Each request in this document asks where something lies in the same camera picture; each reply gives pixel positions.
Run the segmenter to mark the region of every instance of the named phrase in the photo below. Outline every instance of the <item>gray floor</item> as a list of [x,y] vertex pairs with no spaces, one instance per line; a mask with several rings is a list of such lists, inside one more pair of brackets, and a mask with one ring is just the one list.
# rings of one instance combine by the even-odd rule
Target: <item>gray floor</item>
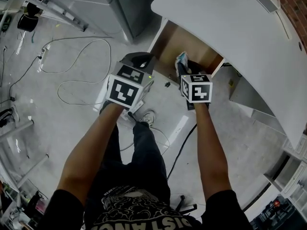
[[[16,28],[14,18],[7,33],[1,35],[0,48],[7,46],[5,52],[5,71],[2,100],[8,97],[8,86],[16,81],[29,67],[32,60],[40,52],[41,47],[52,38],[87,36],[90,32],[82,33],[77,29],[55,21],[42,19],[39,21],[33,43],[32,33],[26,33],[24,43],[16,54],[20,44],[22,31]],[[111,66],[122,59],[129,52],[147,51],[158,29],[158,24],[153,24],[146,30],[137,43],[127,46],[113,39],[107,41],[111,46]],[[62,71],[72,64],[80,50],[93,39],[74,39],[55,42],[50,47],[47,60],[43,69],[47,71]],[[96,119],[97,109],[92,106],[67,105],[57,97],[57,88],[63,81],[81,80],[98,81],[107,72],[108,47],[102,41],[92,43],[87,47],[74,67],[63,74],[45,74],[39,70],[35,62],[27,75],[16,84],[12,93],[16,96],[14,103],[20,114],[20,124],[29,118],[35,125],[22,134],[8,140],[9,147],[14,154],[15,170],[26,171],[37,162],[46,152],[50,159],[37,170],[30,180],[45,195],[50,197],[55,190],[64,162],[79,139],[85,134],[91,123]],[[213,101],[210,113],[225,150],[231,185],[237,193],[239,202],[244,207],[254,196],[259,184],[259,176],[267,172],[279,159],[280,149],[285,137],[246,117],[237,106],[229,102],[231,88],[228,82],[234,78],[232,68],[222,68],[213,79]],[[195,124],[195,114],[186,110],[185,100],[180,96],[177,86],[166,88],[167,79],[160,74],[155,74],[155,83],[150,93],[145,98],[145,105],[139,113],[151,108],[157,112],[154,127],[161,130],[170,140],[153,131],[163,157],[167,171],[173,165],[180,146]],[[60,96],[65,101],[76,104],[93,104],[96,102],[103,83],[67,83],[60,89]],[[10,102],[1,105],[1,109],[10,106]],[[129,145],[132,141],[132,124],[119,119],[121,147]],[[205,200],[202,192],[200,172],[197,162],[197,131],[194,131],[187,141],[176,167],[169,179],[172,192],[172,204],[179,201],[179,194],[188,196],[190,203],[199,204],[199,209],[192,213],[199,218],[205,209]],[[131,160],[133,146],[122,152],[124,163]]]

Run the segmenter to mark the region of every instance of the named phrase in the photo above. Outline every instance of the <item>curved desk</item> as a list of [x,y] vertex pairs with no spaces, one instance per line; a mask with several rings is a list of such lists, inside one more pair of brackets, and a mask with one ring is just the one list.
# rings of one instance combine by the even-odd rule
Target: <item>curved desk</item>
[[[257,0],[155,0],[152,10],[213,49],[215,60],[221,56],[216,70],[226,58],[297,146],[307,122],[307,55],[282,11],[270,14]],[[158,50],[159,38],[163,42],[162,30],[149,51]]]

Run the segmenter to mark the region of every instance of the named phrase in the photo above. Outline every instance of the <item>brick wall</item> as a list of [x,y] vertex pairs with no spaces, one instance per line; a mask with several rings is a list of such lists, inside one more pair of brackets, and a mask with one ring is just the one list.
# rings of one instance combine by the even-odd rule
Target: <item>brick wall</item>
[[280,0],[307,51],[307,0]]

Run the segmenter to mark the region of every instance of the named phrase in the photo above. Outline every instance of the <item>black t-shirt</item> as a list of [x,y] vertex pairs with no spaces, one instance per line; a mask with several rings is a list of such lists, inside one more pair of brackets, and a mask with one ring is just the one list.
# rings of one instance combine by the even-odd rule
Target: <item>black t-shirt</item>
[[[207,200],[203,224],[193,217],[183,217],[154,195],[136,187],[113,188],[105,193],[101,203],[104,209],[92,230],[252,229],[232,190],[218,192]],[[57,190],[38,229],[80,230],[83,211],[74,195]]]

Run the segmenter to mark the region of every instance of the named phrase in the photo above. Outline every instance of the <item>forearm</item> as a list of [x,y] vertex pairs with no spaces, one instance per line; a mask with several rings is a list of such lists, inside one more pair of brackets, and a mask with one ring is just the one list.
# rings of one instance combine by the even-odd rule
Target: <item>forearm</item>
[[68,156],[58,189],[70,191],[82,203],[99,170],[106,146],[123,107],[109,104]]
[[203,103],[194,104],[197,118],[198,162],[206,200],[213,194],[231,189],[228,165],[216,134],[209,110]]

